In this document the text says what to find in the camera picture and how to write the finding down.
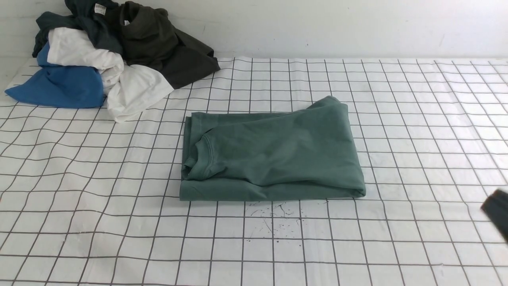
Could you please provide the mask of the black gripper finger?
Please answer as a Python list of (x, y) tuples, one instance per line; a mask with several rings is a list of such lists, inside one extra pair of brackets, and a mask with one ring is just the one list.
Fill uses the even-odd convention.
[(490, 219), (501, 237), (508, 242), (508, 194), (502, 189), (495, 190), (481, 205), (481, 210)]

